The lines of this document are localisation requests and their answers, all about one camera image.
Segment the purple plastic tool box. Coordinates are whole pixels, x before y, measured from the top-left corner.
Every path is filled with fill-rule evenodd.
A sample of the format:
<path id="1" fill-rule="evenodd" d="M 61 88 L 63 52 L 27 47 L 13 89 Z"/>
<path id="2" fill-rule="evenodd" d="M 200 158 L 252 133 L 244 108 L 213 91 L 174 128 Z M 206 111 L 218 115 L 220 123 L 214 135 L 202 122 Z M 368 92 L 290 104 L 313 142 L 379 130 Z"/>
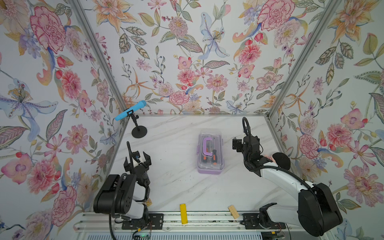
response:
<path id="1" fill-rule="evenodd" d="M 197 170 L 200 174 L 219 175 L 224 167 L 223 138 L 217 129 L 202 129 L 197 146 Z"/>

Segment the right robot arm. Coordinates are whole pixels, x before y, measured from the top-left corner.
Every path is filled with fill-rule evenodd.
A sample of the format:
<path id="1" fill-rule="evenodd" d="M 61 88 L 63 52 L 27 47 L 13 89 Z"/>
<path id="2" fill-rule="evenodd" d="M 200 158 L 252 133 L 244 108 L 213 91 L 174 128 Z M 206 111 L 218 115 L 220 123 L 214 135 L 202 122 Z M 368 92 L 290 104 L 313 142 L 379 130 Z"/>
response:
<path id="1" fill-rule="evenodd" d="M 278 223 L 291 224 L 319 237 L 343 222 L 327 185 L 301 179 L 290 171 L 291 162 L 286 154 L 274 153 L 269 159 L 261 154 L 260 148 L 257 137 L 233 139 L 233 150 L 242 153 L 247 170 L 274 183 L 296 200 L 296 204 L 291 206 L 278 203 L 262 206 L 257 216 L 261 227 L 268 229 Z"/>

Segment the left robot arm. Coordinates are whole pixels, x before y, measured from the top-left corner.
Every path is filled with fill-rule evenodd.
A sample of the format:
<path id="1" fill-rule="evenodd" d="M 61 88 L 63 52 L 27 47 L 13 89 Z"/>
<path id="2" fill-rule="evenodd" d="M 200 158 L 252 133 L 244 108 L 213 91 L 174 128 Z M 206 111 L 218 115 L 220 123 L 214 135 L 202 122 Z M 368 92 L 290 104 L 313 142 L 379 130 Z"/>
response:
<path id="1" fill-rule="evenodd" d="M 146 205 L 150 196 L 150 178 L 148 170 L 152 165 L 150 155 L 138 151 L 126 159 L 126 173 L 109 175 L 94 200 L 95 213 L 110 215 L 112 218 L 131 220 L 148 219 Z"/>

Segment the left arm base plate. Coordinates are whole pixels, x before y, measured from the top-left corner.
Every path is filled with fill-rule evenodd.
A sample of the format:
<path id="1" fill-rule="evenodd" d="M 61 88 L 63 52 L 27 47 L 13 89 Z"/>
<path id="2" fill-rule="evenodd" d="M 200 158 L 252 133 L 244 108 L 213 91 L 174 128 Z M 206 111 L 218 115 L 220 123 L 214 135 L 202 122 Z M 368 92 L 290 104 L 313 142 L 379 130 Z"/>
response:
<path id="1" fill-rule="evenodd" d="M 122 223 L 122 230 L 162 230 L 164 224 L 164 214 L 149 213 L 144 215 L 141 219 L 124 220 Z"/>

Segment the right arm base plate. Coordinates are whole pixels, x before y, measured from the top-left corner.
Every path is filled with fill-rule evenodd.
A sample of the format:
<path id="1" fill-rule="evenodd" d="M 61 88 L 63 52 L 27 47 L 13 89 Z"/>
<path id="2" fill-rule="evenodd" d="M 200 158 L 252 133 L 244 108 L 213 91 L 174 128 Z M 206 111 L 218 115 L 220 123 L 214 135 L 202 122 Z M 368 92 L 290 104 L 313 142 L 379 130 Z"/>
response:
<path id="1" fill-rule="evenodd" d="M 240 224 L 245 226 L 246 230 L 284 230 L 284 223 L 275 223 L 266 216 L 259 216 L 259 213 L 245 213 Z"/>

